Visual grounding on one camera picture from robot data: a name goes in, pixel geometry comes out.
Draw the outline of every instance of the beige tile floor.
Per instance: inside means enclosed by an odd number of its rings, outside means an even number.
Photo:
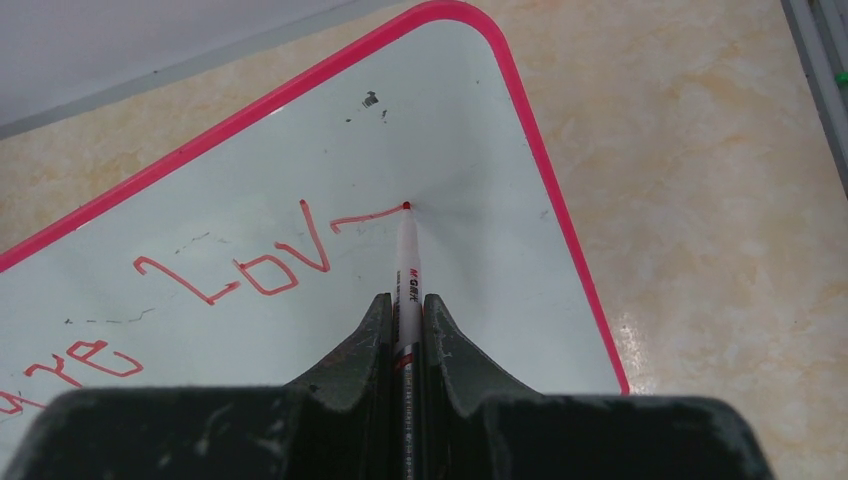
[[[477,0],[513,48],[635,393],[848,478],[848,201],[778,0]],[[0,142],[5,250],[391,8]]]

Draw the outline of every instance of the pink border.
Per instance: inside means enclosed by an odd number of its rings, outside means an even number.
[[[589,300],[592,313],[595,315],[595,321],[597,322],[598,329],[609,354],[610,362],[615,370],[618,383],[621,386],[621,393],[628,394],[630,387],[627,383],[627,377],[624,374],[624,368],[616,351],[612,333],[604,317],[598,294],[595,291],[595,284],[592,282],[592,277],[589,274],[589,267],[586,264],[586,259],[583,257],[583,251],[580,249],[577,233],[574,231],[574,225],[571,223],[571,217],[565,206],[565,200],[557,183],[553,166],[545,150],[542,135],[539,132],[539,127],[536,125],[536,119],[533,116],[530,102],[524,92],[524,86],[521,83],[521,78],[515,66],[515,61],[512,58],[512,53],[507,45],[506,38],[504,38],[503,33],[495,22],[485,13],[476,7],[454,0],[435,0],[415,6],[341,51],[331,55],[324,61],[293,78],[285,85],[212,127],[199,137],[185,144],[182,148],[171,152],[158,162],[121,182],[103,195],[71,212],[66,217],[36,233],[17,246],[12,247],[0,255],[0,273],[8,270],[13,265],[23,261],[25,258],[47,247],[56,240],[59,240],[68,233],[73,232],[81,225],[98,217],[115,205],[145,189],[153,182],[156,182],[204,152],[214,148],[227,138],[239,133],[257,120],[269,115],[274,110],[315,88],[368,55],[392,43],[415,28],[436,20],[455,20],[465,23],[479,31],[491,45],[498,66],[504,76],[507,89],[512,97],[512,102],[515,105],[515,110],[518,113],[521,126],[524,128],[524,133],[527,136],[530,150],[536,159],[536,165],[539,168],[542,181],[550,196],[554,212],[562,227],[565,242],[571,251],[574,265],[577,268],[578,275],[580,275],[580,280],[583,283],[583,289],[586,291],[586,297]]]

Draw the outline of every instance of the whiteboard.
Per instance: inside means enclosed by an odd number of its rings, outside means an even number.
[[[80,385],[293,379],[392,290],[398,216],[368,216],[405,200],[423,291],[495,362],[627,391],[506,42],[435,2],[0,257],[0,462]]]

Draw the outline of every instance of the tiled floor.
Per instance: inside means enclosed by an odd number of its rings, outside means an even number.
[[[848,477],[848,201],[778,0],[478,0],[510,41],[635,393],[727,400]],[[6,249],[391,8],[0,142]]]

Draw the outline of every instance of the red handwriting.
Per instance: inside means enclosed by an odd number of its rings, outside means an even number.
[[[286,272],[286,275],[289,276],[290,282],[287,285],[277,287],[273,290],[266,290],[265,288],[263,288],[262,285],[259,285],[259,282],[257,282],[256,279],[253,278],[253,275],[251,275],[247,271],[248,268],[254,265],[258,265],[262,262],[271,262],[274,265],[280,267],[280,269]],[[300,283],[300,281],[297,279],[297,277],[294,275],[294,272],[291,271],[288,265],[286,265],[282,262],[282,260],[273,255],[262,255],[261,257],[253,259],[247,263],[238,263],[237,260],[233,260],[233,264],[236,266],[238,271],[241,272],[242,275],[244,275],[244,278],[246,278],[247,281],[250,282],[251,285],[253,285],[253,288],[258,290],[259,293],[261,293],[262,295],[276,295],[278,293],[285,292],[286,290],[291,290]]]
[[[235,290],[235,289],[237,289],[239,286],[241,286],[241,283],[240,283],[240,282],[230,282],[230,283],[228,283],[228,284],[227,284],[227,286],[226,286],[223,290],[221,290],[220,292],[216,293],[215,295],[212,295],[211,297],[207,297],[207,296],[206,296],[206,295],[204,295],[204,294],[203,294],[200,290],[198,290],[198,289],[194,288],[194,286],[193,286],[192,284],[188,283],[188,282],[187,282],[187,281],[185,281],[182,277],[180,277],[180,276],[179,276],[179,275],[177,275],[176,273],[172,272],[172,271],[171,271],[168,267],[166,267],[166,266],[162,265],[161,263],[157,262],[156,260],[151,260],[151,259],[149,259],[149,258],[147,258],[147,257],[138,257],[137,259],[135,259],[135,261],[133,262],[133,266],[135,267],[135,269],[136,269],[136,270],[138,270],[138,273],[140,273],[140,274],[142,274],[142,275],[147,275],[147,272],[146,272],[146,271],[144,270],[144,268],[142,268],[142,266],[141,266],[141,265],[142,265],[142,264],[144,264],[144,263],[149,264],[149,265],[152,265],[152,266],[153,266],[153,267],[155,267],[155,268],[158,268],[158,269],[159,269],[159,270],[161,270],[161,271],[162,271],[165,275],[167,275],[167,276],[169,276],[169,277],[173,278],[174,280],[176,280],[176,281],[177,281],[177,283],[179,283],[180,285],[182,285],[182,286],[186,287],[187,289],[191,290],[191,293],[193,293],[193,294],[197,295],[198,297],[200,297],[200,298],[201,298],[204,302],[208,303],[209,305],[215,305],[215,301],[216,301],[216,300],[218,300],[219,298],[223,297],[224,295],[226,295],[226,294],[228,294],[228,293],[232,292],[233,290]]]
[[[333,220],[332,222],[330,222],[330,229],[334,233],[342,233],[342,231],[339,230],[339,225],[343,225],[345,223],[360,223],[360,222],[364,222],[366,220],[374,220],[375,218],[385,217],[385,216],[391,215],[393,213],[397,213],[401,210],[403,210],[403,204],[400,204],[397,207],[390,208],[388,210],[383,210],[382,212],[369,213],[368,215],[360,215],[358,217],[337,218],[337,219]]]
[[[67,374],[65,374],[62,371],[65,368],[65,359],[64,358],[62,358],[59,355],[56,355],[54,353],[53,359],[56,360],[56,368],[50,368],[50,367],[46,367],[46,366],[38,364],[38,363],[34,363],[34,364],[30,365],[29,368],[24,370],[24,375],[26,375],[27,377],[31,377],[32,374],[35,373],[36,370],[45,370],[45,371],[50,372],[50,373],[55,373],[57,377],[59,377],[62,380],[70,383],[71,385],[73,385],[75,387],[82,387],[81,383],[79,383],[78,381],[69,377]]]
[[[309,259],[306,255],[298,252],[297,250],[294,249],[294,247],[292,247],[291,245],[289,245],[287,243],[274,242],[274,248],[291,254],[294,258],[303,262],[303,264],[306,265],[307,267],[313,268],[313,269],[315,269],[319,272],[322,272],[322,273],[327,273],[327,272],[330,271],[330,259],[327,256],[327,251],[324,249],[324,244],[321,243],[321,238],[318,236],[318,230],[315,228],[315,221],[312,218],[312,212],[309,210],[309,204],[306,203],[306,200],[300,201],[300,209],[303,212],[303,219],[306,221],[306,227],[309,229],[309,236],[312,238],[312,243],[315,245],[315,249],[318,251],[318,258],[321,260],[321,263],[319,264],[319,263]],[[343,225],[343,224],[346,224],[346,223],[360,223],[360,222],[364,222],[364,221],[367,221],[367,220],[373,220],[373,219],[376,219],[376,218],[385,217],[387,215],[397,213],[397,212],[401,211],[402,209],[403,209],[403,205],[398,205],[397,207],[391,208],[389,210],[384,210],[382,212],[371,213],[371,214],[368,214],[368,215],[359,215],[359,216],[356,216],[356,217],[338,218],[338,219],[330,222],[330,229],[333,232],[338,234],[338,233],[341,233],[341,230],[339,230],[339,225]],[[253,275],[250,274],[249,270],[252,267],[255,267],[256,265],[259,265],[260,263],[263,263],[263,262],[271,262],[274,265],[276,265],[277,267],[279,267],[280,270],[282,270],[283,273],[285,273],[286,276],[289,278],[289,283],[287,283],[285,285],[281,285],[279,287],[275,287],[275,288],[266,288],[266,287],[260,285],[259,281]],[[155,260],[152,260],[148,257],[138,257],[135,260],[135,262],[133,262],[133,266],[135,266],[135,269],[138,270],[139,273],[141,273],[142,275],[145,275],[147,272],[144,270],[144,268],[142,268],[142,264],[145,264],[145,263],[148,264],[148,265],[152,265],[155,268],[158,268],[165,275],[168,275],[172,279],[176,280],[180,285],[189,289],[192,293],[194,293],[195,295],[200,297],[201,300],[205,301],[209,305],[215,305],[216,300],[218,300],[221,297],[223,297],[224,295],[232,292],[233,290],[237,289],[241,285],[241,283],[237,282],[237,281],[236,282],[230,282],[226,285],[226,288],[224,288],[220,292],[216,293],[215,295],[208,297],[208,296],[204,295],[202,292],[200,292],[200,290],[195,288],[193,285],[191,285],[188,281],[186,281],[185,279],[183,279],[182,277],[180,277],[179,275],[177,275],[176,273],[174,273],[173,271],[171,271],[170,269],[168,269],[167,267],[165,267],[161,263],[159,263]],[[298,280],[297,275],[295,275],[294,271],[283,260],[281,260],[281,259],[279,259],[279,258],[277,258],[273,255],[269,255],[269,254],[261,255],[257,258],[254,258],[253,260],[250,260],[249,262],[244,262],[244,263],[239,262],[236,259],[233,259],[233,266],[235,266],[236,270],[238,270],[238,272],[241,273],[242,276],[244,276],[244,278],[248,281],[248,283],[250,283],[250,285],[253,286],[253,288],[255,288],[256,291],[259,292],[262,295],[268,295],[268,296],[277,295],[277,294],[283,293],[285,291],[291,290],[291,289],[297,287],[298,285],[300,285],[300,280]]]
[[[69,357],[83,363],[84,365],[87,365],[89,367],[100,370],[101,372],[108,373],[109,375],[114,375],[116,377],[121,377],[121,378],[129,377],[130,375],[135,375],[136,373],[139,373],[142,370],[144,370],[144,367],[141,365],[141,363],[139,363],[138,360],[130,357],[129,355],[125,355],[121,352],[113,351],[112,355],[115,355],[116,357],[121,358],[123,360],[126,360],[126,361],[128,361],[132,364],[132,368],[125,371],[125,372],[118,372],[118,371],[112,370],[110,368],[106,368],[102,365],[98,365],[98,364],[92,362],[91,360],[89,360],[92,356],[94,356],[99,351],[106,348],[108,345],[109,344],[105,340],[96,340],[94,343],[79,341],[79,342],[76,342],[75,344],[73,344],[71,346],[71,348],[69,348],[67,350],[67,352],[65,352],[65,353],[67,353]],[[88,347],[91,350],[89,350],[88,352],[86,352],[83,355],[79,355],[76,352],[81,347]],[[55,374],[57,377],[61,378],[65,382],[73,385],[74,387],[77,387],[77,388],[82,387],[82,384],[80,382],[74,380],[72,377],[70,377],[66,373],[64,373],[65,359],[62,358],[59,355],[56,355],[55,353],[53,353],[51,355],[53,356],[53,360],[56,361],[56,366],[54,368],[50,368],[50,367],[48,367],[46,365],[42,365],[40,363],[34,363],[34,364],[30,365],[29,368],[24,370],[24,375],[26,375],[27,377],[32,377],[32,375],[35,373],[36,370],[44,370],[46,372],[50,372],[50,373]],[[12,407],[12,408],[2,408],[2,407],[0,407],[0,412],[5,413],[7,415],[14,415],[16,413],[20,413],[23,410],[23,406],[25,404],[26,405],[32,405],[33,407],[37,407],[37,408],[45,408],[45,406],[43,404],[33,402],[32,400],[28,400],[28,399],[22,397],[20,395],[20,393],[21,392],[18,392],[18,395],[12,395],[9,392],[4,392],[4,391],[0,390],[0,398],[5,400]]]
[[[116,377],[122,377],[122,378],[123,377],[129,377],[130,375],[135,375],[136,373],[144,370],[144,367],[141,366],[141,364],[138,363],[137,360],[135,360],[134,358],[130,358],[129,356],[124,355],[121,352],[112,352],[112,355],[114,355],[118,358],[123,358],[124,360],[133,364],[133,368],[130,369],[130,370],[127,370],[126,372],[116,372],[115,370],[106,368],[102,365],[98,365],[98,364],[89,360],[89,358],[91,358],[93,355],[97,354],[97,352],[106,348],[106,345],[108,345],[108,343],[106,343],[103,340],[97,340],[94,343],[79,341],[79,342],[73,344],[71,346],[71,348],[69,348],[68,351],[65,352],[65,353],[67,353],[68,356],[73,358],[74,360],[78,360],[78,361],[88,365],[89,367],[96,368],[96,369],[100,370],[101,372],[105,372],[105,373],[108,373],[110,375],[114,375]],[[89,348],[91,348],[91,350],[89,350],[84,355],[77,355],[77,350],[80,347],[89,347]]]

